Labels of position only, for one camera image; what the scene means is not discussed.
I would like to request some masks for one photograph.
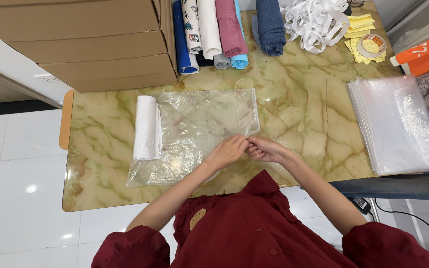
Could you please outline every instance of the person's left hand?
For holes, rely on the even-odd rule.
[[[218,144],[204,162],[208,163],[216,172],[222,170],[236,162],[243,155],[248,144],[246,136],[236,134]]]

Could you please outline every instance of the white strap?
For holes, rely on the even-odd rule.
[[[323,52],[347,32],[349,18],[342,12],[348,5],[347,0],[293,0],[292,5],[280,7],[286,20],[284,28],[291,35],[289,41],[300,36],[302,49]]]

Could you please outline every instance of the electrical outlet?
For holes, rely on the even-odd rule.
[[[51,74],[40,74],[40,75],[35,75],[34,77],[39,78],[39,79],[43,80],[44,82],[48,82],[48,83],[60,82],[59,79],[57,79],[55,76],[53,76]]]

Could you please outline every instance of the rolled denim jeans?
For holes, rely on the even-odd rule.
[[[429,174],[403,174],[330,183],[346,197],[429,200]]]
[[[284,20],[277,0],[258,0],[257,27],[261,49],[269,56],[282,55],[286,44],[284,37]]]

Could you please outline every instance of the light blue rolled shirt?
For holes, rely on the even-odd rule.
[[[236,6],[236,17],[238,18],[239,25],[241,25],[241,32],[243,33],[243,38],[246,41],[246,37],[244,36],[244,32],[243,32],[243,25],[241,23],[241,10],[239,9],[239,3],[237,0],[235,0],[235,6]],[[235,67],[236,70],[239,70],[239,69],[244,70],[244,68],[249,64],[249,62],[247,61],[247,54],[236,55],[231,57],[230,59],[231,59],[231,66]]]

